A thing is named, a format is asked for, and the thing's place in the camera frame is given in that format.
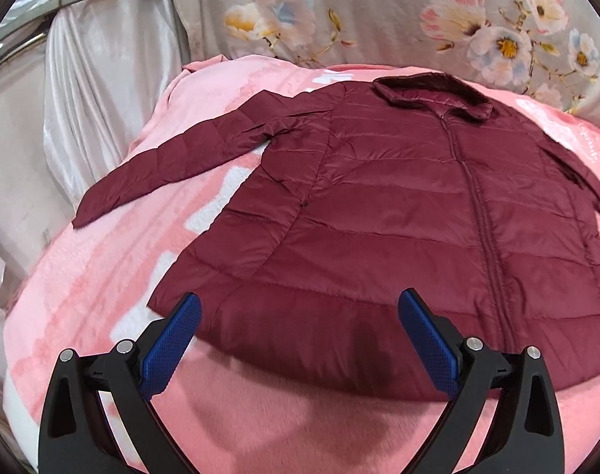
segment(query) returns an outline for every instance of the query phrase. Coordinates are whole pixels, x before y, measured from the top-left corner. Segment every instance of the silver screw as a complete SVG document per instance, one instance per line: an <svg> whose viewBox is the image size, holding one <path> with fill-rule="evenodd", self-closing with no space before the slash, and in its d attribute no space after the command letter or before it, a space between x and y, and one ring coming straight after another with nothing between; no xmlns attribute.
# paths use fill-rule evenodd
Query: silver screw
<svg viewBox="0 0 600 474"><path fill-rule="evenodd" d="M541 357L541 351L539 351L535 346L528 346L526 353L528 353L528 356L534 359Z"/></svg>
<svg viewBox="0 0 600 474"><path fill-rule="evenodd" d="M482 341L478 339L478 337L469 337L467 339L467 347L470 350L479 351L482 349L483 346L484 344L482 344Z"/></svg>
<svg viewBox="0 0 600 474"><path fill-rule="evenodd" d="M59 354L59 359L61 361L70 361L74 356L74 351L72 350L63 350L61 354Z"/></svg>
<svg viewBox="0 0 600 474"><path fill-rule="evenodd" d="M118 353L126 354L133 349L133 342L130 340L121 340L116 346Z"/></svg>

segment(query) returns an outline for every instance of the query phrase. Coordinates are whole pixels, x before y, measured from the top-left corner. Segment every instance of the floral fabric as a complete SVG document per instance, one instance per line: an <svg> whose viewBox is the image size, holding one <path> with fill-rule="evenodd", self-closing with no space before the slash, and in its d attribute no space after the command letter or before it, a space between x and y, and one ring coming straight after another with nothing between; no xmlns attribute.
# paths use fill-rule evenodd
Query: floral fabric
<svg viewBox="0 0 600 474"><path fill-rule="evenodd" d="M600 18L587 0L175 0L194 58L423 66L600 126Z"/></svg>

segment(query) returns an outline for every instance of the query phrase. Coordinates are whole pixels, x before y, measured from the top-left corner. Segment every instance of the jacket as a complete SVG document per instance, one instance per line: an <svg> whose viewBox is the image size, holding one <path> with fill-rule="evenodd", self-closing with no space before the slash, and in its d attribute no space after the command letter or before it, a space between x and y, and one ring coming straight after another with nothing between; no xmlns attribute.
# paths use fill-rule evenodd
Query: jacket
<svg viewBox="0 0 600 474"><path fill-rule="evenodd" d="M600 374L600 182L535 123L449 75L262 91L118 167L73 224L266 140L153 310L167 315L191 291L198 336L243 361L355 394L437 400L397 319L414 287L465 336L510 353L537 346L557 390Z"/></svg>

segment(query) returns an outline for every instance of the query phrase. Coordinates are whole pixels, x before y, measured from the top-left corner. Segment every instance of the jacket zipper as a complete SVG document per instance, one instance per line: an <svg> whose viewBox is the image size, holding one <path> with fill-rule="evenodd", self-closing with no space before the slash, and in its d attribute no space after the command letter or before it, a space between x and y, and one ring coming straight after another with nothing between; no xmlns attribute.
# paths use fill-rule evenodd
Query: jacket zipper
<svg viewBox="0 0 600 474"><path fill-rule="evenodd" d="M486 216L484 209L484 202L481 199L478 182L476 176L471 169L471 166L465 161L460 150L460 145L456 136L450 131L447 122L444 120L446 113L439 115L444 131L449 137L449 147L453 158L460 164L460 167L465 173L467 178L467 187L469 189L469 196L472 199L472 205L476 214L476 221L478 224L478 234L484 251L484 258L486 262L487 276L489 278L489 285L493 296L493 303L498 313L498 321L500 322L502 330L502 339L504 341L503 347L505 351L516 352L516 341L514 339L514 327L512 325L511 311L504 295L503 280L501 274L501 267L499 257L497 254L497 248L495 247L495 239L493 237L493 231L491 230L491 224Z"/></svg>

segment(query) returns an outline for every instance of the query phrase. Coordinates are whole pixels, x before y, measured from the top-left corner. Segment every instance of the jacket sleeve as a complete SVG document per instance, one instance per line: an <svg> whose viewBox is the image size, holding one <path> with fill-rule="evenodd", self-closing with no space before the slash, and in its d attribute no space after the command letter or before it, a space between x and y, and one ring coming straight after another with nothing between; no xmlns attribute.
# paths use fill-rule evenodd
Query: jacket sleeve
<svg viewBox="0 0 600 474"><path fill-rule="evenodd" d="M591 192L594 208L600 213L600 180L591 169L583 164L576 154L550 137L543 138L539 146L558 162L560 169L568 178Z"/></svg>
<svg viewBox="0 0 600 474"><path fill-rule="evenodd" d="M328 111L332 86L294 98L261 91L241 107L197 123L156 149L143 151L113 170L84 195L72 221L82 228L111 210L156 189L209 171L245 154L293 126L286 117Z"/></svg>

